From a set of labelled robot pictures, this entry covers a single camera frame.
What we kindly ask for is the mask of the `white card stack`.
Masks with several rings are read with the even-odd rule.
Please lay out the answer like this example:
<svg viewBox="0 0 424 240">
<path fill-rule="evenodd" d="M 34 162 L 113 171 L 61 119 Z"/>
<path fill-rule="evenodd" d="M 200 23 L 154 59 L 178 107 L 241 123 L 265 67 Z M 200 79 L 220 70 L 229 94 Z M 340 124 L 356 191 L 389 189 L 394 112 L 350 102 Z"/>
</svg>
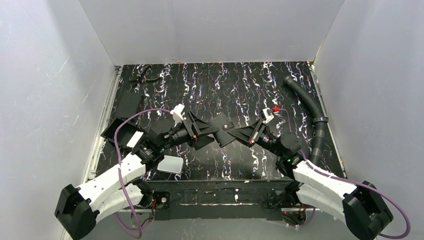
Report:
<svg viewBox="0 0 424 240">
<path fill-rule="evenodd" d="M 176 174 L 182 173 L 185 161 L 181 157 L 165 155 L 164 159 L 157 165 L 157 170 L 163 173 Z"/>
</svg>

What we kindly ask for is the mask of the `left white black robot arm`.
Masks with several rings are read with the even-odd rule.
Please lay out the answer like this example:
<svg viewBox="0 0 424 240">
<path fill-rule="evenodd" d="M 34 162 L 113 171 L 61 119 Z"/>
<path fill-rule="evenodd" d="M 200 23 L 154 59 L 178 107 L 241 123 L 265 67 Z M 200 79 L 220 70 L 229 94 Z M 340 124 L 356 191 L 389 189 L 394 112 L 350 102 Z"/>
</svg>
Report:
<svg viewBox="0 0 424 240">
<path fill-rule="evenodd" d="M 188 144 L 198 150 L 214 141 L 219 128 L 196 117 L 192 112 L 171 112 L 172 119 L 161 119 L 150 129 L 139 128 L 120 119 L 105 131 L 104 137 L 128 151 L 118 164 L 79 186 L 67 185 L 60 193 L 55 217 L 69 236 L 80 240 L 105 217 L 147 201 L 160 201 L 154 190 L 140 182 L 140 177 L 155 168 L 179 175 L 184 160 L 166 156 L 170 148 Z"/>
</svg>

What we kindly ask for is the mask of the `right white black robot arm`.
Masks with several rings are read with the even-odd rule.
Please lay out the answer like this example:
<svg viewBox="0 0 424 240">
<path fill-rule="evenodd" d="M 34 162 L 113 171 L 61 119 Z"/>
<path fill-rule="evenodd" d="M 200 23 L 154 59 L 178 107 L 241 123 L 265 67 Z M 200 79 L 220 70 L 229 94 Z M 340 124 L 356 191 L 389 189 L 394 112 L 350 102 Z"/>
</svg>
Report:
<svg viewBox="0 0 424 240">
<path fill-rule="evenodd" d="M 257 144 L 278 156 L 277 169 L 293 180 L 286 188 L 290 201 L 328 213 L 343 222 L 358 239 L 375 239 L 393 221 L 393 214 L 373 184 L 367 181 L 351 184 L 317 167 L 302 156 L 295 134 L 286 132 L 276 137 L 261 120 L 246 127 L 231 128 L 228 133 L 248 147 Z"/>
</svg>

